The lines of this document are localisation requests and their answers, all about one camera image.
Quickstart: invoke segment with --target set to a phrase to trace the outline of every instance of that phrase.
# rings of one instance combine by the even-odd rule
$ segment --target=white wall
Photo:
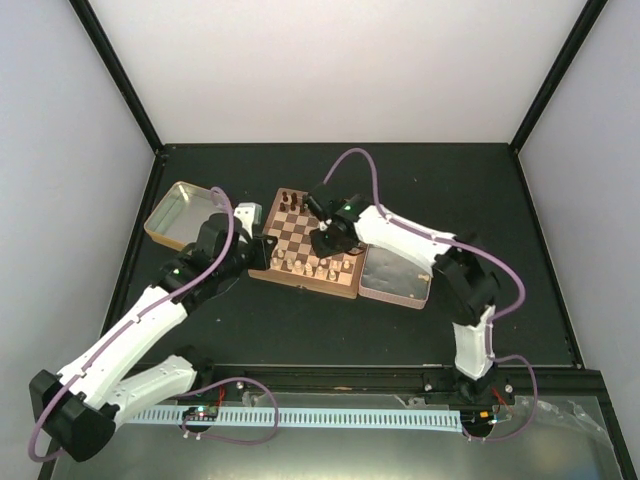
[[[640,2],[609,2],[522,153],[572,322],[640,469]]]
[[[92,0],[165,142],[508,142],[585,0]]]
[[[153,155],[68,2],[0,2],[0,464],[27,457],[27,385],[99,334]]]

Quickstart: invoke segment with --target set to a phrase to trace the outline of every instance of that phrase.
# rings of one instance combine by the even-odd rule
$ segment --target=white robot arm
[[[314,189],[305,203],[321,221],[320,228],[311,232],[319,257],[347,252],[363,242],[385,248],[428,272],[434,278],[430,298],[451,312],[456,369],[474,382],[489,372],[493,350],[487,320],[495,313],[498,282],[492,273],[482,270],[473,255],[431,240],[455,240],[454,234],[424,227],[386,209],[383,216],[360,195],[348,201],[335,200],[325,185]],[[399,222],[412,231],[398,226]]]
[[[136,304],[98,342],[57,375],[42,370],[31,380],[29,390],[36,419],[56,393],[70,384],[43,429],[76,461],[95,455],[137,413],[189,391],[195,382],[208,381],[203,375],[210,362],[188,348],[160,365],[124,377],[165,333],[214,297],[221,282],[237,277],[247,268],[269,268],[277,239],[252,234],[261,211],[260,205],[240,204],[234,212],[229,253],[211,276],[141,315],[148,306],[201,275],[218,257],[227,236],[228,219],[224,214],[212,215],[202,225],[195,244],[162,267],[158,281],[145,289]]]

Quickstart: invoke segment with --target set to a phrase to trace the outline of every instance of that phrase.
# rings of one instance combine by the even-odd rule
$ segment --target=chessboard
[[[319,222],[302,203],[306,192],[281,188],[269,212],[263,233],[278,237],[278,246],[266,271],[249,270],[260,280],[356,298],[364,266],[363,253],[342,253],[319,259],[311,248],[309,232]]]

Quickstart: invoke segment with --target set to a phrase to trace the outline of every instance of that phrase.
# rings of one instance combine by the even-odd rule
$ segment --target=black metal frame
[[[136,217],[133,233],[127,247],[124,262],[118,276],[115,292],[109,305],[105,329],[111,325],[112,321],[119,317],[124,309],[127,285],[133,271],[133,267],[140,250],[140,245],[144,235],[143,223],[150,215],[156,198],[158,186],[162,178],[162,172],[168,155],[165,146],[158,137],[151,120],[133,88],[122,64],[120,63],[106,33],[93,11],[88,0],[69,0],[78,18],[86,29],[96,50],[104,61],[109,73],[113,77],[118,89],[129,106],[138,125],[144,133],[150,147],[156,153],[156,158],[149,176],[144,197]],[[564,74],[567,72],[571,62],[575,58],[582,43],[595,24],[599,14],[606,5],[607,0],[587,0],[582,13],[577,19],[571,33],[565,41],[553,66],[551,67],[545,81],[538,91],[531,107],[529,108],[522,124],[520,125],[510,147],[514,155],[514,161],[520,165],[517,155],[522,149],[527,138],[533,131],[538,119],[542,115],[545,107],[558,87]],[[533,203],[530,201],[531,209],[535,215]],[[541,238],[542,231],[538,225],[538,234]],[[557,280],[554,287],[560,295]],[[568,318],[566,307],[560,302],[560,308]],[[575,336],[568,339],[574,349],[576,358],[582,363],[582,357],[578,349]],[[624,438],[620,430],[617,418],[611,405],[611,400],[606,390],[606,386],[599,372],[583,370],[581,365],[577,368],[538,368],[536,369],[539,391],[541,395],[573,395],[573,396],[596,396],[602,410],[606,426],[609,430],[612,442],[615,447],[618,463],[622,469],[624,478],[636,479],[629,452],[626,448]],[[424,386],[427,381],[438,382],[439,378],[448,378],[451,373],[447,368],[303,368],[303,367],[242,367],[242,366],[218,366],[216,368],[216,378],[228,378],[235,375],[251,376],[275,391],[335,391],[337,386],[346,387],[353,392],[367,391],[368,393],[408,393],[424,395]],[[525,369],[514,367],[503,367],[499,369],[496,381],[506,381],[514,387],[517,393],[530,394],[531,380]],[[450,394],[433,392],[429,396],[432,402],[447,402],[455,405],[456,401]],[[55,444],[50,446],[50,451],[57,448]],[[40,472],[39,479],[49,479],[53,473],[53,462],[45,464]]]
[[[124,71],[124,67],[120,63],[118,55],[116,55],[115,50],[111,46],[111,42],[103,30],[102,25],[100,25],[100,21],[93,11],[91,4],[88,0],[69,0],[69,3],[71,3],[71,6],[76,11],[76,15],[82,22],[82,25],[87,31],[93,45],[96,47],[96,50],[100,54],[107,70],[109,70],[113,81],[116,82],[116,86],[122,94],[125,102],[127,102],[129,110],[131,110],[136,122],[138,122],[140,130],[142,130],[142,133],[147,138],[149,146],[154,153],[159,153],[164,144],[160,140],[160,137],[158,137],[147,112],[142,106],[140,98],[138,98],[138,94],[133,88],[127,73]]]
[[[522,162],[520,161],[520,158],[518,157],[518,154],[515,152],[514,149],[511,148],[510,153],[511,153],[511,158],[513,160],[513,164],[516,170],[518,171],[518,176],[520,177],[520,181],[522,182],[522,185],[526,186],[527,181],[524,175],[524,170],[522,169]],[[565,329],[568,332],[568,336],[566,338],[567,348],[569,348],[571,353],[573,353],[574,355],[574,358],[575,358],[574,366],[577,368],[582,368],[582,366],[584,365],[584,358],[582,357],[582,352],[580,352],[580,348],[578,346],[578,339],[576,338],[575,331],[573,330],[573,325],[571,325],[571,320],[569,317],[569,311],[567,310],[567,305],[564,302],[564,298],[562,297],[562,291],[560,290],[560,283],[558,282],[558,277],[555,273],[553,262],[551,261],[551,256],[549,255],[549,249],[547,248],[547,243],[544,238],[544,234],[542,232],[542,226],[540,225],[538,212],[536,212],[536,207],[533,203],[533,198],[531,197],[531,192],[529,191],[529,189],[525,187],[524,192],[527,198],[527,203],[529,205],[529,210],[531,211],[531,217],[534,219],[534,225],[536,228],[538,239],[540,240],[540,243],[544,245],[543,251],[544,251],[545,263],[547,264],[549,271],[552,272],[551,281],[553,283],[553,290],[555,291],[555,297],[558,301],[558,308],[562,312],[562,318],[565,321]]]
[[[549,70],[533,103],[529,107],[529,111],[511,141],[511,148],[516,153],[522,150],[536,123],[538,123],[538,120],[542,116],[542,112],[547,107],[556,88],[560,85],[565,73],[569,70],[571,62],[573,62],[580,47],[589,35],[591,27],[596,23],[606,4],[607,0],[587,0],[578,20],[576,20],[576,23],[571,29],[571,33],[569,33],[562,49],[560,49],[560,53],[556,57],[555,62],[553,62],[551,70]]]
[[[100,25],[100,21],[91,7],[91,3],[89,0],[69,0],[69,3],[73,6],[78,18],[87,31],[89,38],[91,38],[91,41],[100,54],[100,57],[102,57],[109,73],[116,82],[118,90],[120,90],[120,93],[127,102],[131,113],[138,122],[144,136],[147,138],[149,146],[156,154],[160,153],[164,148],[164,144],[160,140],[160,137],[158,137],[158,134],[156,133],[156,130],[153,127],[138,94],[133,88],[133,85],[125,72],[124,67],[120,63],[115,50],[111,46],[111,42],[109,41],[107,34],[102,28],[102,25]],[[606,4],[607,0],[587,0],[582,12],[578,16],[578,19],[569,33],[569,36],[560,49],[560,53],[558,53],[549,73],[538,90],[533,103],[522,120],[518,131],[510,143],[510,147],[516,154],[522,150],[522,147],[529,138],[529,135],[536,126],[536,123],[538,123],[542,112],[549,103],[549,100],[551,100],[553,93],[556,91],[556,88],[558,88],[558,85],[562,81],[565,73],[567,73],[567,70],[571,66],[571,62],[573,62],[573,59],[580,50],[580,47],[589,35],[591,27],[595,24]]]

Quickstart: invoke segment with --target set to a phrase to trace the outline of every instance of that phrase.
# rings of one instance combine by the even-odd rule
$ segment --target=open tin box
[[[218,212],[223,210],[213,204],[209,190],[177,182],[160,200],[144,229],[154,242],[180,251],[196,241],[201,225]]]
[[[383,248],[369,245],[358,293],[381,302],[422,309],[431,276],[417,265]]]

